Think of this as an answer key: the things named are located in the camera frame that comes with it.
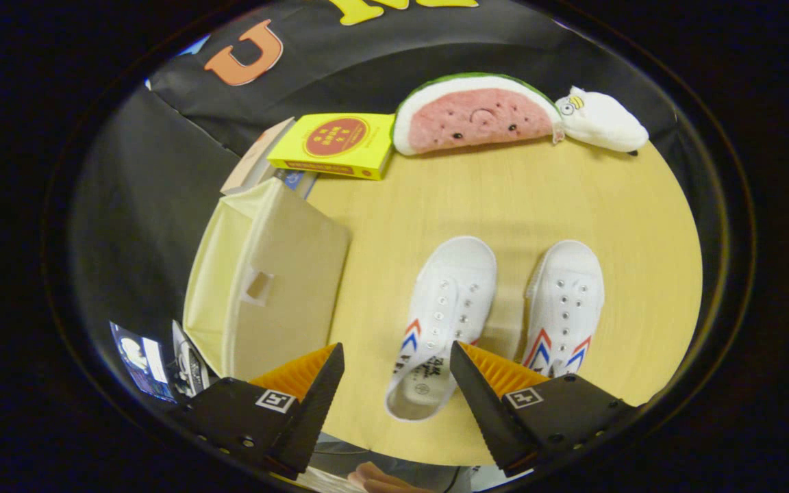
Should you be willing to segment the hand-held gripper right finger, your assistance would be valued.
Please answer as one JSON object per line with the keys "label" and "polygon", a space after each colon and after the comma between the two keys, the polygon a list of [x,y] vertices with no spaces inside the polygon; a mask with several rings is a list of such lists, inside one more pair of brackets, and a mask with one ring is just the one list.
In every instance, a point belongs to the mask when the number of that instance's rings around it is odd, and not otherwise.
{"label": "hand-held gripper right finger", "polygon": [[604,449],[638,414],[579,375],[543,377],[473,344],[453,343],[450,367],[507,477],[570,467]]}

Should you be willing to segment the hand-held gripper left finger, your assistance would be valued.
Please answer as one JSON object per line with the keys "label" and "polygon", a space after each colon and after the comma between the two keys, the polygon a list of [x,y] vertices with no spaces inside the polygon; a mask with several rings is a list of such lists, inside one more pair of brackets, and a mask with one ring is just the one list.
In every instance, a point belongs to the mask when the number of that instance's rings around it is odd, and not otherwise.
{"label": "hand-held gripper left finger", "polygon": [[229,461],[295,480],[309,466],[344,371],[344,347],[329,344],[250,381],[222,378],[168,415]]}

